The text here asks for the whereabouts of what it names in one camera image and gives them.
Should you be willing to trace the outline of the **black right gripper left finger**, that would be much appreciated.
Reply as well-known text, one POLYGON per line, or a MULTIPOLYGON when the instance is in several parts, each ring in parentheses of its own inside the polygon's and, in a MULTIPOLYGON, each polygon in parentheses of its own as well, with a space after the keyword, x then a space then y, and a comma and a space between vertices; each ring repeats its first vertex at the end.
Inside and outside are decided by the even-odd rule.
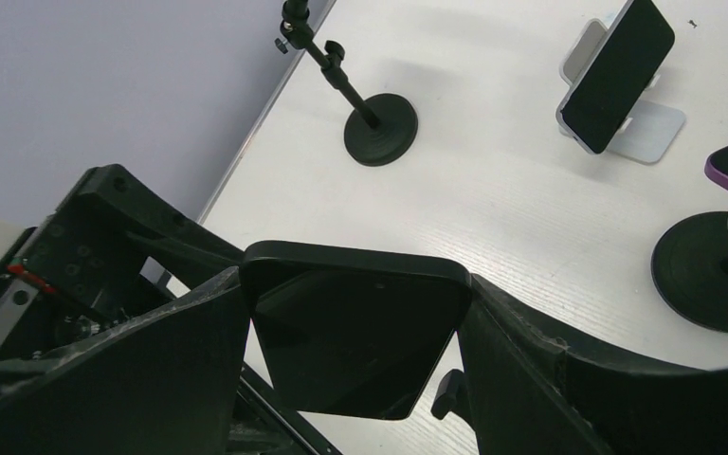
POLYGON ((222 454, 250 316, 237 268, 38 360, 0 361, 0 454, 222 454))

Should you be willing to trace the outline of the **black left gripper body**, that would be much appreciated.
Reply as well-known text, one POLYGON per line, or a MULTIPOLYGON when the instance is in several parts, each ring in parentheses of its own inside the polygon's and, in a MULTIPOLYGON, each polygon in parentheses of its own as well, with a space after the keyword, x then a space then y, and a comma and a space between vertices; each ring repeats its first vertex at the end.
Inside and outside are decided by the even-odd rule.
POLYGON ((147 311, 149 256, 110 227, 50 223, 0 263, 0 361, 39 357, 147 311))

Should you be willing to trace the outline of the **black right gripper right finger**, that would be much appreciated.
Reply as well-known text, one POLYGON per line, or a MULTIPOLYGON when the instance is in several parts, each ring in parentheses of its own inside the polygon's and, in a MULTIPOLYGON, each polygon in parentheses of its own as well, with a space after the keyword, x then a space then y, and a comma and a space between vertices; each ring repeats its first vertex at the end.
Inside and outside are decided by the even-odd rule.
POLYGON ((481 276, 459 330, 483 454, 728 454, 728 368, 612 345, 481 276))

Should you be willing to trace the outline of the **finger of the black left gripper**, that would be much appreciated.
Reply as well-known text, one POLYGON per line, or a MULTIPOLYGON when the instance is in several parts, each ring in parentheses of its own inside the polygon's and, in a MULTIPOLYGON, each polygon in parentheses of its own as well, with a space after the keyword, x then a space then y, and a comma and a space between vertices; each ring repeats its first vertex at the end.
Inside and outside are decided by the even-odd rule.
POLYGON ((101 239, 123 239, 194 288, 240 264, 244 252, 174 208, 120 164, 88 169, 58 212, 72 209, 106 228, 101 239))

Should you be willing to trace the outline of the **black phone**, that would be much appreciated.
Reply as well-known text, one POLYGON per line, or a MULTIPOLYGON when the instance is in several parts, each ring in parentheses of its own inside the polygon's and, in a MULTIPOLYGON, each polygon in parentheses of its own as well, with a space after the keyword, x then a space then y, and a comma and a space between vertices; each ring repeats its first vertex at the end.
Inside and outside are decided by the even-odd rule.
POLYGON ((274 392, 336 416, 408 418, 472 301, 462 264, 406 253, 260 241, 239 274, 274 392))

